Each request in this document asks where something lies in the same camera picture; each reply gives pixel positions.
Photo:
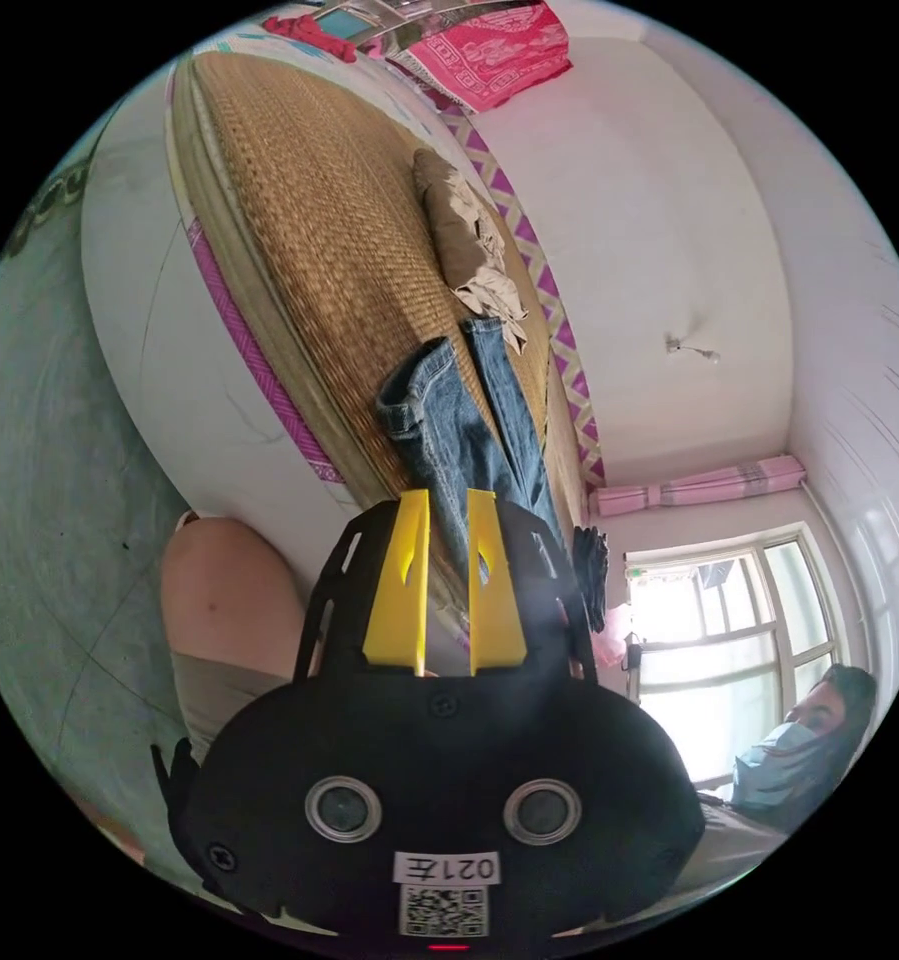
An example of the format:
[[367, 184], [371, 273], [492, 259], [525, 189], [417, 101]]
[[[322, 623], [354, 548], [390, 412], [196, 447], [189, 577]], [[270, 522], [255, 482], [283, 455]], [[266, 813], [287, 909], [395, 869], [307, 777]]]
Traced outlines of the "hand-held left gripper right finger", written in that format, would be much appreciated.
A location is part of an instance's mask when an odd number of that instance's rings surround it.
[[527, 646], [495, 494], [469, 489], [469, 671], [520, 667]]

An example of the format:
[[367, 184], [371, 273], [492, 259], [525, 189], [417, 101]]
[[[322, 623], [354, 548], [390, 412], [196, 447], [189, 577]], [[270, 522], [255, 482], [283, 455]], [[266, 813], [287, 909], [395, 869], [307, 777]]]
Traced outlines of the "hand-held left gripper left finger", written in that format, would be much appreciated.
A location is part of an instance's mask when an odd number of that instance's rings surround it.
[[425, 672], [429, 575], [429, 494], [407, 490], [395, 518], [363, 642], [373, 667]]

